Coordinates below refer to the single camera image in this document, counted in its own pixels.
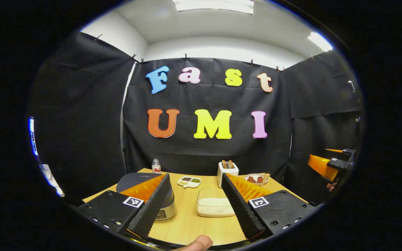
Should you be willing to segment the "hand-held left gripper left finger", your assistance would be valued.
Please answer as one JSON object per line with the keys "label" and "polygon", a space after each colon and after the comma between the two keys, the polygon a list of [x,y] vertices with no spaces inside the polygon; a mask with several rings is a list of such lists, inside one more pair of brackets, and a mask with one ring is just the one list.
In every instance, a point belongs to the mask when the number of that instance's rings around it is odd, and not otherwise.
{"label": "hand-held left gripper left finger", "polygon": [[169,174],[160,175],[122,193],[107,190],[77,213],[112,233],[147,238],[171,187]]}

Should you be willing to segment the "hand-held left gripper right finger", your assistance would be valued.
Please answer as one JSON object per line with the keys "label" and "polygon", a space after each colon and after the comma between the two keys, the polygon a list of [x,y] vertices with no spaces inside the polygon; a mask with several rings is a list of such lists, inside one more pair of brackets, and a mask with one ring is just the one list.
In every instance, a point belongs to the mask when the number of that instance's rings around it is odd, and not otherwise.
{"label": "hand-held left gripper right finger", "polygon": [[222,189],[251,242],[286,232],[319,209],[287,190],[270,192],[228,173],[222,175]]}

